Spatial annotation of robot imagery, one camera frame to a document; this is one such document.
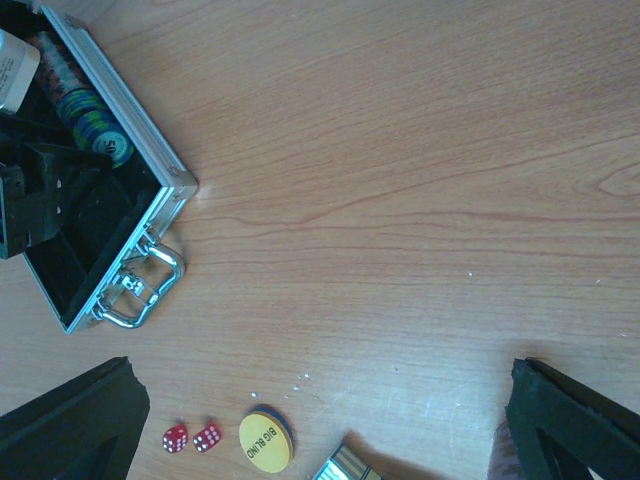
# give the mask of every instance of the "metal handle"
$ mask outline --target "metal handle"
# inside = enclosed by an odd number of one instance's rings
[[[167,263],[173,270],[170,275],[159,287],[151,287],[144,279],[135,276],[126,270],[119,274],[117,283],[123,285],[131,292],[142,304],[142,310],[137,316],[129,316],[114,310],[112,307],[105,307],[100,302],[97,303],[97,311],[94,310],[94,316],[98,320],[109,320],[119,327],[134,329],[139,328],[147,321],[147,318],[153,312],[155,307],[160,303],[167,292],[171,290],[178,280],[182,278],[186,270],[182,257],[169,247],[165,247],[152,235],[145,233],[148,243],[139,247],[144,256],[154,256],[159,260]],[[141,295],[150,290],[151,295],[147,300],[141,298]]]

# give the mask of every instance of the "stack of poker chips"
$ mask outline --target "stack of poker chips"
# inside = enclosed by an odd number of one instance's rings
[[[126,163],[133,156],[133,143],[69,50],[48,32],[28,42],[40,51],[36,80],[72,130],[78,148],[109,155],[114,168]]]

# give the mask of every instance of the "die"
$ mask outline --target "die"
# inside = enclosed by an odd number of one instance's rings
[[[220,429],[215,423],[210,423],[204,430],[196,433],[193,436],[193,443],[196,446],[196,450],[200,453],[204,453],[207,450],[211,450],[215,447],[222,438]]]
[[[187,445],[187,427],[176,425],[167,430],[162,436],[162,446],[169,453],[178,453]]]

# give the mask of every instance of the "wooden table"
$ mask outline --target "wooden table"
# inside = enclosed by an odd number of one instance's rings
[[[171,232],[188,273],[138,331],[66,337],[0,265],[2,412],[128,355],[132,479],[272,478],[237,440],[257,401],[296,430],[274,478],[349,434],[389,478],[483,479],[514,357],[640,411],[636,1],[52,3],[201,187]],[[162,450],[206,415],[215,450]]]

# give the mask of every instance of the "white container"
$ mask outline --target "white container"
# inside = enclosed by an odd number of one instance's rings
[[[0,29],[0,112],[18,111],[39,63],[35,47]]]

